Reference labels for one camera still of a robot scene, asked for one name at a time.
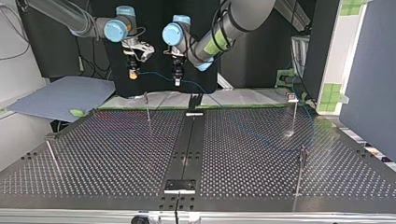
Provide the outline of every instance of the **metal bracket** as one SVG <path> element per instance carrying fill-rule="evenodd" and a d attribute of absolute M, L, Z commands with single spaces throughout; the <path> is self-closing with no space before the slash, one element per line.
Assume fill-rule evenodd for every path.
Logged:
<path fill-rule="evenodd" d="M 28 0 L 17 0 L 17 6 L 21 9 L 22 12 L 27 12 L 29 8 Z"/>
<path fill-rule="evenodd" d="M 204 112 L 196 109 L 196 106 L 200 105 L 202 102 L 202 94 L 192 94 L 189 101 L 189 110 L 186 113 L 187 117 L 199 117 L 203 116 Z"/>
<path fill-rule="evenodd" d="M 195 194 L 195 180 L 168 180 L 165 185 L 165 194 Z"/>

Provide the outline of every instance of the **pin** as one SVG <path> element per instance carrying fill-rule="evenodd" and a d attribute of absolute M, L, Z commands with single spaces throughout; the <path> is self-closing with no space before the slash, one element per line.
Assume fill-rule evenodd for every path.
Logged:
<path fill-rule="evenodd" d="M 145 104 L 146 104 L 146 111 L 148 112 L 148 121 L 151 121 L 149 117 L 149 97 L 146 91 L 145 91 Z"/>

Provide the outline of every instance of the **gray cable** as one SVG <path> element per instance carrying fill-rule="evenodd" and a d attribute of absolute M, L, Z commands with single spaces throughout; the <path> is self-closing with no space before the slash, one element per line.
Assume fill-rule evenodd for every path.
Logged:
<path fill-rule="evenodd" d="M 12 23 L 12 21 L 9 19 L 9 17 L 7 16 L 7 14 L 6 14 L 6 12 L 3 10 L 3 8 L 8 9 L 9 11 L 11 11 L 11 12 L 14 14 L 14 16 L 15 16 L 15 17 L 17 18 L 17 20 L 18 20 L 18 23 L 20 24 L 21 32 L 17 29 L 17 27 L 15 27 L 14 23 Z M 28 39 L 27 39 L 27 36 L 26 36 L 26 33 L 24 32 L 21 19 L 20 19 L 20 17 L 18 16 L 17 12 L 16 12 L 13 8 L 11 8 L 11 7 L 7 6 L 7 5 L 0 5 L 0 11 L 1 11 L 2 17 L 7 21 L 7 23 L 11 26 L 11 28 L 14 29 L 15 32 L 16 32 L 24 41 L 26 41 L 26 43 L 29 43 L 29 41 L 28 41 Z"/>
<path fill-rule="evenodd" d="M 8 9 L 9 11 L 11 11 L 11 12 L 15 15 L 15 17 L 17 18 L 17 20 L 18 20 L 18 22 L 19 22 L 19 24 L 20 24 L 20 26 L 21 26 L 21 32 L 22 32 L 22 34 L 21 34 L 20 31 L 15 27 L 15 25 L 12 23 L 12 21 L 9 19 L 9 17 L 8 17 L 7 14 L 6 14 L 6 12 L 3 11 L 2 8 Z M 24 54 L 29 50 L 29 48 L 30 48 L 30 43 L 29 43 L 29 40 L 28 40 L 28 38 L 27 38 L 27 36 L 26 36 L 26 33 L 24 32 L 24 28 L 23 28 L 23 25 L 22 25 L 21 18 L 18 16 L 18 13 L 17 13 L 12 7 L 7 6 L 7 5 L 4 5 L 4 4 L 1 4 L 1 5 L 0 5 L 0 12 L 1 12 L 1 15 L 3 16 L 3 18 L 4 18 L 4 19 L 7 21 L 7 23 L 11 26 L 11 28 L 18 34 L 18 36 L 20 36 L 20 37 L 27 43 L 27 47 L 26 47 L 26 49 L 25 49 L 22 53 L 19 53 L 19 54 L 14 55 L 14 56 L 6 57 L 6 58 L 0 58 L 0 61 L 5 61 L 5 60 L 10 60 L 10 59 L 18 58 L 18 57 L 24 55 Z"/>

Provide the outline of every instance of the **white wall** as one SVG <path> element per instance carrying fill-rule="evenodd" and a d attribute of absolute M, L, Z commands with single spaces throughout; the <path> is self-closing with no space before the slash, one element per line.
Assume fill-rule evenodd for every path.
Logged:
<path fill-rule="evenodd" d="M 324 71 L 320 94 L 318 101 L 322 95 L 323 87 L 326 83 L 341 84 L 341 93 L 344 94 L 347 88 L 350 69 L 353 58 L 355 57 L 356 46 L 361 33 L 361 25 L 364 19 L 367 6 L 361 7 L 359 15 L 338 16 L 332 36 L 329 57 Z M 339 103 L 335 112 L 318 111 L 321 115 L 337 115 L 341 113 L 342 104 Z"/>
<path fill-rule="evenodd" d="M 15 0 L 0 0 L 16 10 Z M 20 29 L 15 16 L 7 11 L 8 17 Z M 0 16 L 0 59 L 23 52 L 27 44 Z M 0 108 L 18 98 L 44 87 L 35 57 L 29 49 L 21 57 L 0 60 Z M 11 112 L 0 114 L 0 170 L 9 166 L 26 152 L 43 143 L 50 132 L 50 121 Z"/>

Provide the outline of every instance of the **green tape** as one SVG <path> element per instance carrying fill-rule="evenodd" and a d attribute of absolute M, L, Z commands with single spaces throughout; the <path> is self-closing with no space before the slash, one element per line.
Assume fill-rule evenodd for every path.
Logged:
<path fill-rule="evenodd" d="M 334 112 L 341 100 L 341 84 L 326 83 L 320 98 L 319 111 Z"/>
<path fill-rule="evenodd" d="M 214 108 L 280 108 L 290 106 L 290 104 L 274 104 L 274 105 L 199 105 L 197 109 L 214 109 Z"/>
<path fill-rule="evenodd" d="M 183 110 L 188 109 L 187 106 L 160 106 L 149 107 L 149 110 Z M 147 110 L 145 106 L 106 106 L 100 107 L 99 110 Z"/>
<path fill-rule="evenodd" d="M 355 16 L 361 12 L 363 0 L 343 0 L 341 5 L 341 16 Z"/>
<path fill-rule="evenodd" d="M 82 111 L 82 110 L 80 110 L 80 109 L 71 109 L 71 110 L 70 110 L 70 113 L 71 113 L 74 117 L 77 117 L 77 118 L 83 118 L 83 117 L 85 117 L 85 116 L 87 115 L 84 111 Z"/>
<path fill-rule="evenodd" d="M 278 70 L 276 77 L 276 88 L 278 87 L 292 87 L 292 83 L 287 84 L 285 81 L 280 80 L 281 77 L 294 77 L 294 69 Z"/>
<path fill-rule="evenodd" d="M 218 32 L 215 34 L 215 39 L 217 40 L 217 43 L 223 50 L 227 49 L 227 41 L 225 40 L 225 37 L 222 34 L 221 30 L 218 30 Z M 219 52 L 221 52 L 221 50 L 218 48 L 218 46 L 216 45 L 213 39 L 211 39 L 209 43 L 207 43 L 206 47 L 204 48 L 204 51 L 210 55 L 216 55 Z"/>

